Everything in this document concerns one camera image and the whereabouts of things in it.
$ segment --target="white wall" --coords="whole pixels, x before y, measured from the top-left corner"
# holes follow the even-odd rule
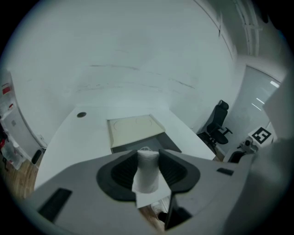
[[[235,100],[234,61],[192,0],[54,1],[15,32],[3,66],[47,143],[76,105],[170,108],[197,132]]]

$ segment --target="white table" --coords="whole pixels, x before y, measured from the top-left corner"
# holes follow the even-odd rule
[[[78,118],[80,112],[87,114]],[[39,166],[34,188],[73,164],[112,154],[107,120],[148,114],[152,114],[164,126],[166,134],[182,153],[209,160],[215,157],[199,137],[170,110],[76,107],[53,136]]]

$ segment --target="black office chair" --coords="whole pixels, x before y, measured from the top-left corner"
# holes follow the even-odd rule
[[[221,100],[220,104],[218,104],[215,107],[215,116],[213,118],[213,122],[209,124],[206,128],[209,134],[208,144],[211,145],[214,152],[215,152],[216,142],[218,142],[221,145],[225,145],[229,142],[228,139],[225,137],[225,134],[227,134],[228,132],[233,134],[233,132],[230,131],[230,129],[227,127],[225,132],[222,133],[219,131],[219,129],[224,130],[221,126],[223,125],[225,117],[228,114],[228,111],[227,111],[228,109],[229,109],[229,105],[223,100]]]

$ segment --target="white desk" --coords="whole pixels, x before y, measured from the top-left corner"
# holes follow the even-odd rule
[[[87,115],[78,118],[79,112]],[[116,107],[77,107],[52,138],[39,166],[34,188],[65,168],[111,153],[108,119],[152,114],[184,154],[212,160],[215,154],[170,110]]]

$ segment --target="chair backrest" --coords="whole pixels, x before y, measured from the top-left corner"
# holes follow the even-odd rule
[[[229,105],[226,102],[221,100],[220,104],[218,104],[215,107],[215,116],[213,118],[213,122],[222,126],[226,118],[226,115],[228,114],[228,111],[227,111],[228,109],[229,109]]]

